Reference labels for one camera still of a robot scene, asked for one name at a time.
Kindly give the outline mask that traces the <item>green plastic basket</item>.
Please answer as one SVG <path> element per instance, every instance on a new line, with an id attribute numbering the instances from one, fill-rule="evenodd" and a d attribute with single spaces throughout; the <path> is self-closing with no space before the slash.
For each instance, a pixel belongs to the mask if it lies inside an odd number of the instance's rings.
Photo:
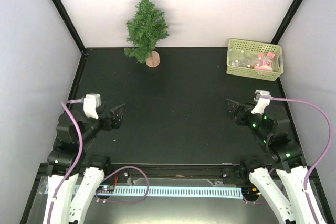
<path id="1" fill-rule="evenodd" d="M 258 55 L 261 52 L 275 54 L 271 65 L 273 72 L 254 69 L 254 65 L 258 64 Z M 228 74 L 260 80 L 275 81 L 284 72 L 282 47 L 262 42 L 230 39 L 226 63 Z"/>

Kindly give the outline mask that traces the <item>small green christmas tree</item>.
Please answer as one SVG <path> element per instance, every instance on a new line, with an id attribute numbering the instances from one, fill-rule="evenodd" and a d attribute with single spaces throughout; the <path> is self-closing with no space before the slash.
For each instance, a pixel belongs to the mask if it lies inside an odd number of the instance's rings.
<path id="1" fill-rule="evenodd" d="M 126 22 L 128 31 L 124 53 L 135 57 L 138 63 L 154 68 L 160 64 L 160 55 L 156 52 L 156 44 L 169 36 L 169 25 L 165 20 L 165 12 L 158 9 L 151 0 L 140 0 L 135 6 L 134 16 Z"/>

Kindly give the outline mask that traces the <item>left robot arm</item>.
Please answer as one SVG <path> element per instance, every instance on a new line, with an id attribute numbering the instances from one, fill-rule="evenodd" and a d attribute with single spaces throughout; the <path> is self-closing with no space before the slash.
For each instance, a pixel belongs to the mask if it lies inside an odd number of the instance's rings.
<path id="1" fill-rule="evenodd" d="M 92 143 L 100 131 L 118 129 L 124 110 L 125 104 L 109 110 L 103 103 L 96 109 L 96 119 L 69 109 L 59 117 L 56 139 L 47 158 L 48 198 L 44 223 L 84 222 L 99 184 L 108 181 L 113 174 L 109 157 L 92 155 L 77 192 L 73 192 L 86 156 L 85 145 Z"/>

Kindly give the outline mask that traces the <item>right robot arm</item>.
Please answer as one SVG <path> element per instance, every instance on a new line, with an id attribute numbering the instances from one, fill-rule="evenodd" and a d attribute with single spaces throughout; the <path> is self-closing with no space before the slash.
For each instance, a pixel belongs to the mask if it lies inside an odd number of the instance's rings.
<path id="1" fill-rule="evenodd" d="M 269 98 L 255 101 L 256 104 L 242 104 L 228 99 L 228 118 L 248 127 L 264 151 L 272 156 L 272 168 L 286 192 L 276 185 L 258 157 L 241 161 L 239 179 L 259 190 L 279 223 L 325 223 L 309 182 L 303 151 L 289 137 L 290 119 L 285 108 L 272 105 Z"/>

